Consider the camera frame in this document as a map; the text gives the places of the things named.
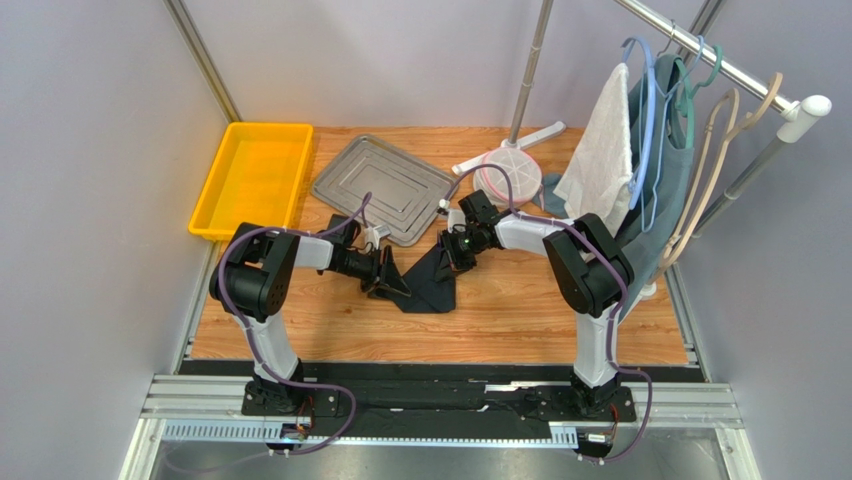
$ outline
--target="blue hanger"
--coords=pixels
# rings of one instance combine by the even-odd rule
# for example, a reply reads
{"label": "blue hanger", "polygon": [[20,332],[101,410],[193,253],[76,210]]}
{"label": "blue hanger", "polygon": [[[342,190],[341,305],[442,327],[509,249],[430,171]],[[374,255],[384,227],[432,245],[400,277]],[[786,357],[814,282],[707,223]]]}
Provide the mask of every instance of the blue hanger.
{"label": "blue hanger", "polygon": [[[642,233],[650,232],[651,229],[654,228],[654,221],[657,218],[657,202],[658,202],[657,186],[659,186],[659,184],[660,184],[661,172],[663,170],[663,137],[666,134],[666,122],[668,121],[669,104],[671,104],[672,99],[674,99],[677,96],[678,89],[680,88],[681,84],[686,82],[686,84],[689,85],[689,75],[692,73],[692,71],[698,65],[699,60],[701,60],[701,55],[704,53],[704,37],[699,35],[698,36],[698,42],[699,42],[698,55],[695,56],[695,60],[692,62],[692,65],[689,67],[689,69],[686,71],[686,73],[684,75],[680,76],[677,83],[672,85],[671,88],[669,88],[668,92],[664,92],[663,89],[660,88],[660,85],[657,84],[657,89],[658,89],[658,91],[660,92],[661,95],[665,96],[666,102],[663,105],[663,120],[662,120],[662,123],[659,126],[660,148],[659,148],[659,151],[657,152],[657,177],[654,179],[654,185],[651,187],[651,219],[647,224],[645,223],[645,199],[644,199],[644,196],[642,198],[642,202],[640,203],[640,207],[639,207],[641,209],[640,210],[640,213],[641,213],[640,225],[642,227]],[[690,91],[690,88],[685,88],[684,94],[689,95],[689,91]]]}
{"label": "blue hanger", "polygon": [[[642,127],[642,119],[639,118],[639,131],[642,132],[642,143],[639,146],[639,165],[636,167],[636,170],[633,172],[633,177],[630,178],[630,181],[627,183],[627,190],[631,193],[629,207],[632,210],[636,208],[636,204],[639,202],[639,197],[642,196],[642,186],[645,184],[645,174],[648,172],[648,161],[651,157],[651,142],[653,140],[654,135],[654,114],[656,113],[657,107],[657,74],[654,72],[654,60],[651,56],[651,47],[648,45],[648,42],[641,37],[628,37],[627,40],[621,45],[621,48],[624,48],[624,53],[621,56],[621,61],[623,63],[627,62],[627,58],[630,57],[630,53],[633,51],[633,46],[636,43],[639,43],[639,46],[642,47],[643,52],[645,53],[645,65],[644,65],[644,79],[648,81],[648,91],[647,91],[647,102],[648,102],[648,110],[645,115],[645,129],[643,131]],[[640,83],[639,90],[639,110],[642,110],[642,96],[643,90],[645,89],[645,80],[642,80]]]}

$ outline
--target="wooden table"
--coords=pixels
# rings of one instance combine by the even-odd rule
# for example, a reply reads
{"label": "wooden table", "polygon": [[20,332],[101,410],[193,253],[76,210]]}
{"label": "wooden table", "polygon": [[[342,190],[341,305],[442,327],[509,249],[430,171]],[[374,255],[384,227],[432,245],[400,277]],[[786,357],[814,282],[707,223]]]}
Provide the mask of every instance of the wooden table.
{"label": "wooden table", "polygon": [[[371,133],[445,171],[499,145],[503,128],[317,128],[316,159],[305,185],[303,230],[326,227],[335,210],[309,193],[310,184],[356,135]],[[542,171],[562,172],[582,130],[567,130],[529,153]],[[470,180],[453,199],[472,191]],[[538,207],[523,210],[543,215]],[[444,228],[436,221],[410,248],[394,248],[405,273]],[[574,314],[557,289],[545,257],[521,251],[487,251],[458,279],[457,309],[448,314],[403,314],[391,303],[366,298],[358,282],[342,275],[297,269],[284,304],[287,332],[305,360],[571,363],[576,355]],[[618,360],[631,364],[684,364],[683,340],[665,282],[642,302],[618,332]],[[194,339],[193,358],[250,358],[242,331],[208,298]]]}

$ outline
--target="white wall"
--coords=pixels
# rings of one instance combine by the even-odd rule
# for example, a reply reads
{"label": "white wall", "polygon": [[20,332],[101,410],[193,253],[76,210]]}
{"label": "white wall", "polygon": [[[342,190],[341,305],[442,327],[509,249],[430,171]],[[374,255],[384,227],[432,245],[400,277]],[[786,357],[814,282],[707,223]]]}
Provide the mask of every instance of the white wall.
{"label": "white wall", "polygon": [[[649,0],[689,26],[699,0]],[[246,120],[508,126],[540,8],[527,0],[188,0]],[[583,126],[625,37],[612,1],[557,0],[525,124]]]}
{"label": "white wall", "polygon": [[0,477],[118,475],[225,121],[160,1],[0,5]]}
{"label": "white wall", "polygon": [[[709,37],[790,98],[832,113],[689,246],[683,271],[706,361],[729,381],[765,479],[849,478],[852,51],[847,1],[730,0]],[[698,78],[705,75],[704,69]],[[701,95],[703,119],[726,79]],[[744,96],[743,109],[756,101]],[[773,137],[769,113],[731,145],[729,184]]]}

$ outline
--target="yellow bin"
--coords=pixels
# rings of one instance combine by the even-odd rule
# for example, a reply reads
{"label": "yellow bin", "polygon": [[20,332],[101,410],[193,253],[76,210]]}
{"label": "yellow bin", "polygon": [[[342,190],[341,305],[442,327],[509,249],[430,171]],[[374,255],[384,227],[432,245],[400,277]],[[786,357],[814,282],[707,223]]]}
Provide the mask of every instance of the yellow bin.
{"label": "yellow bin", "polygon": [[298,201],[313,160],[314,128],[307,124],[228,125],[189,231],[230,240],[242,222],[288,226],[298,222]]}

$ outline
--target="metal tray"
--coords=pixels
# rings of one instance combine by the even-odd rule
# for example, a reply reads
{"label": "metal tray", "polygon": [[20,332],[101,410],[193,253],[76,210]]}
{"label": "metal tray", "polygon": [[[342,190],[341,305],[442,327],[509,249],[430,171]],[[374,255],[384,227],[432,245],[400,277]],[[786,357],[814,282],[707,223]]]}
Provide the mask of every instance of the metal tray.
{"label": "metal tray", "polygon": [[452,184],[449,174],[380,138],[361,135],[320,173],[311,193],[351,215],[373,192],[367,222],[387,225],[390,240],[408,247],[435,220],[438,201]]}

